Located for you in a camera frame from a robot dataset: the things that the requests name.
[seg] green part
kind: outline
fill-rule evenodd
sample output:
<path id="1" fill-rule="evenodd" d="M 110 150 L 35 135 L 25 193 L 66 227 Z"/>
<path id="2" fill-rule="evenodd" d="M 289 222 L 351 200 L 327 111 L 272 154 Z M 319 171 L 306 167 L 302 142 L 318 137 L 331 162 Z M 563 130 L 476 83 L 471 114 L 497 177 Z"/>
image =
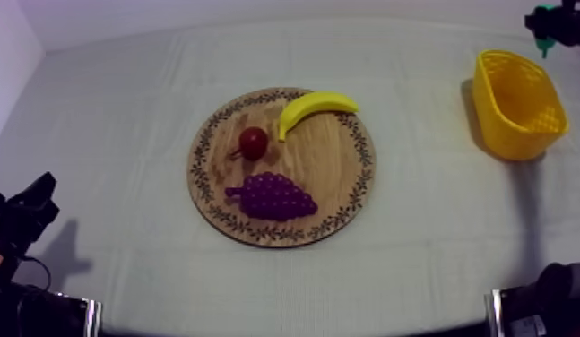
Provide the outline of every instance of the green part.
<path id="1" fill-rule="evenodd" d="M 535 39 L 536 47 L 542 52 L 542 58 L 547 58 L 547 51 L 555 46 L 554 39 Z"/>
<path id="2" fill-rule="evenodd" d="M 556 7 L 554 4 L 540 4 L 538 6 L 536 6 L 536 8 L 546 8 L 546 9 L 551 9 L 553 7 Z M 547 52 L 549 51 L 550 48 L 552 48 L 553 46 L 555 46 L 555 40 L 554 39 L 535 39 L 534 40 L 536 42 L 536 47 L 542 52 L 542 58 L 547 58 Z"/>

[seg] white wall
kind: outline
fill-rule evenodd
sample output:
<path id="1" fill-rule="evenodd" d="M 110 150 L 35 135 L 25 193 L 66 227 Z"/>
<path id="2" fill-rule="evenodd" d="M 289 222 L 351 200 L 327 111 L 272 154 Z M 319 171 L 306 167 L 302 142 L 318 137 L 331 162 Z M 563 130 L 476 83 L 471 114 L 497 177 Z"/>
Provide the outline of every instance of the white wall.
<path id="1" fill-rule="evenodd" d="M 47 50 L 142 32 L 218 23 L 384 16 L 529 36 L 524 15 L 560 0 L 20 0 Z"/>
<path id="2" fill-rule="evenodd" d="M 15 0 L 0 0 L 0 133 L 45 55 Z"/>

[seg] grape stem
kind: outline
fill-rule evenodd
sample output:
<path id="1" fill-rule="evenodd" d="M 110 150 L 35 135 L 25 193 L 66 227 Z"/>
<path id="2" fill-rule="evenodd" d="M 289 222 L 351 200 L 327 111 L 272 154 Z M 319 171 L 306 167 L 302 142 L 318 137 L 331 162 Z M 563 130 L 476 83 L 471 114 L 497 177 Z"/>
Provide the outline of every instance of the grape stem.
<path id="1" fill-rule="evenodd" d="M 235 195 L 242 195 L 244 193 L 244 189 L 242 187 L 227 187 L 225 188 L 225 194 L 227 197 L 235 196 Z"/>

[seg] decorative leaf border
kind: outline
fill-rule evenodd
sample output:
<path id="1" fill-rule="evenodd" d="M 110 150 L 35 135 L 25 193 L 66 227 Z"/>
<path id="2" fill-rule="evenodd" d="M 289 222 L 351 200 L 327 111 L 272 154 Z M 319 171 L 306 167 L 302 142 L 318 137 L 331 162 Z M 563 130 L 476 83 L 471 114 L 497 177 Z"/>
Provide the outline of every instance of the decorative leaf border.
<path id="1" fill-rule="evenodd" d="M 308 93 L 308 91 L 293 90 L 287 92 L 283 90 L 275 90 L 273 92 L 262 93 L 257 97 L 231 101 L 226 108 L 214 113 L 208 119 L 206 127 L 199 135 L 199 143 L 194 149 L 194 164 L 189 169 L 189 173 L 192 175 L 193 182 L 199 190 L 197 198 L 209 205 L 206 213 L 212 215 L 214 220 L 222 222 L 231 232 L 237 232 L 238 234 L 248 233 L 256 243 L 260 242 L 261 239 L 271 239 L 273 241 L 291 239 L 293 242 L 298 243 L 299 240 L 306 237 L 311 238 L 312 242 L 315 242 L 318 239 L 326 237 L 337 229 L 345 226 L 354 214 L 363 207 L 361 203 L 362 197 L 367 194 L 368 181 L 373 179 L 374 170 L 373 168 L 368 167 L 374 165 L 374 159 L 373 154 L 370 153 L 368 149 L 367 137 L 363 135 L 363 132 L 360 130 L 359 123 L 354 115 L 338 113 L 336 116 L 340 124 L 351 131 L 350 137 L 354 141 L 354 149 L 359 155 L 359 162 L 362 164 L 363 169 L 360 171 L 357 176 L 357 181 L 352 187 L 348 203 L 344 206 L 340 206 L 335 215 L 330 215 L 323 219 L 320 224 L 311 227 L 307 233 L 305 233 L 303 229 L 277 229 L 274 226 L 254 229 L 251 227 L 249 220 L 239 220 L 237 215 L 225 212 L 218 205 L 210 204 L 210 202 L 214 200 L 214 192 L 210 187 L 210 179 L 204 169 L 204 165 L 206 163 L 206 155 L 211 149 L 210 142 L 214 136 L 214 131 L 219 124 L 222 121 L 229 119 L 234 113 L 239 112 L 242 108 L 255 104 L 270 103 L 277 99 L 287 99 L 288 101 L 292 101 L 306 93 Z"/>

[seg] yellow banana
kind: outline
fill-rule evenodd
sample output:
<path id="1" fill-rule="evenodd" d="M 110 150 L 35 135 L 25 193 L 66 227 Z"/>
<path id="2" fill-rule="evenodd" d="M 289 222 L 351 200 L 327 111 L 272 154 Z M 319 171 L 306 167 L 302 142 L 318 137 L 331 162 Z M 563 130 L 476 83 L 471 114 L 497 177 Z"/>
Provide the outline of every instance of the yellow banana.
<path id="1" fill-rule="evenodd" d="M 315 91 L 293 100 L 279 117 L 279 141 L 285 141 L 285 134 L 300 119 L 319 111 L 357 112 L 359 106 L 354 100 L 338 92 Z"/>

